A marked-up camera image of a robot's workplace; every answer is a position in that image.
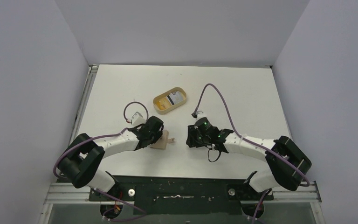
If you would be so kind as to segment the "beige leather card holder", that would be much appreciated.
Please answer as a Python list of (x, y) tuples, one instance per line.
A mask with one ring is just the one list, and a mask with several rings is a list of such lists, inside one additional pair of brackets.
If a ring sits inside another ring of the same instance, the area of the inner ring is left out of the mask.
[(161, 137), (155, 143), (151, 144), (150, 148), (165, 150), (166, 146), (168, 144), (172, 144), (174, 142), (175, 142), (175, 138), (170, 137), (169, 131), (168, 130), (163, 130), (163, 133), (162, 133)]

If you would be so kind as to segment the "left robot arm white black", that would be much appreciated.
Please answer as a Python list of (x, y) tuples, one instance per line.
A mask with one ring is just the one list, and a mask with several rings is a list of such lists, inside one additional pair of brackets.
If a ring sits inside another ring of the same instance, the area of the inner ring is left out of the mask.
[(101, 191), (107, 200), (119, 196), (117, 181), (107, 171), (99, 168), (101, 161), (109, 156), (136, 151), (156, 143), (163, 134), (164, 123), (156, 117), (132, 128), (125, 128), (116, 134), (90, 137), (78, 135), (57, 159), (53, 173), (60, 171), (75, 188), (88, 186)]

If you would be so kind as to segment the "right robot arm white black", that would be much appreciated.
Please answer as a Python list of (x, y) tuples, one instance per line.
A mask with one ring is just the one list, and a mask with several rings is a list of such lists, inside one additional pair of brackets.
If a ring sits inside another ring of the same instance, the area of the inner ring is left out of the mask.
[(246, 179), (244, 195), (256, 199), (263, 191), (283, 187), (296, 191), (306, 184), (304, 175), (312, 163), (296, 143), (287, 136), (278, 139), (242, 137), (231, 129), (213, 126), (207, 117), (196, 119), (187, 127), (186, 144), (190, 147), (207, 147), (226, 154), (242, 154), (262, 161), (269, 170), (254, 171)]

